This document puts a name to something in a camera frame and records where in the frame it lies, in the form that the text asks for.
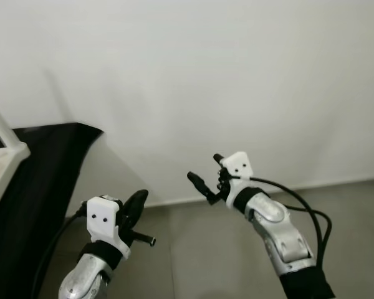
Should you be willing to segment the white plastic children table top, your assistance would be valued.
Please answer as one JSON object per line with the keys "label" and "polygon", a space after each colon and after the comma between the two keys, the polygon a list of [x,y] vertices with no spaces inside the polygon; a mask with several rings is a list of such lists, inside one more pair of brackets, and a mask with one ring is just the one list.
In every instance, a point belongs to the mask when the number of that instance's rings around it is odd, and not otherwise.
{"label": "white plastic children table top", "polygon": [[0,201],[22,160],[30,156],[24,142],[13,147],[0,148]]}

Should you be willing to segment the black tablecloth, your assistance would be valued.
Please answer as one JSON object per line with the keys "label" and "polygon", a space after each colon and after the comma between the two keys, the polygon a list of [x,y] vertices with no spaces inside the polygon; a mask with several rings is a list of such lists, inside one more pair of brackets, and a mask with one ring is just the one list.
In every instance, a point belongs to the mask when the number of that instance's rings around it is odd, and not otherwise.
{"label": "black tablecloth", "polygon": [[84,123],[16,128],[30,157],[0,199],[0,299],[31,299],[47,248],[65,221],[82,163],[102,130]]}

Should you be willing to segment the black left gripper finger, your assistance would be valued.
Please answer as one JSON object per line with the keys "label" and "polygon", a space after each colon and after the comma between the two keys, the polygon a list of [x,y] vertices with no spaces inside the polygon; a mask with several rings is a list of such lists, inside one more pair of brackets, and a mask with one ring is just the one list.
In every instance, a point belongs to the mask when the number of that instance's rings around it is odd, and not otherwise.
{"label": "black left gripper finger", "polygon": [[144,209],[144,191],[136,191],[124,203],[122,214],[128,219],[139,219]]}
{"label": "black left gripper finger", "polygon": [[133,196],[130,197],[130,218],[139,219],[141,216],[149,191],[136,191]]}

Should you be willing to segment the white plastic table leg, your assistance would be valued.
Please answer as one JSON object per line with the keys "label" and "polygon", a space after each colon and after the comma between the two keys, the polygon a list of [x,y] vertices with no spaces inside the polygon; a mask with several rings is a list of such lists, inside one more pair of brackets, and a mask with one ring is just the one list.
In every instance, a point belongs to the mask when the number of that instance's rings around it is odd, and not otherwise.
{"label": "white plastic table leg", "polygon": [[6,148],[18,148],[20,140],[0,114],[0,140]]}

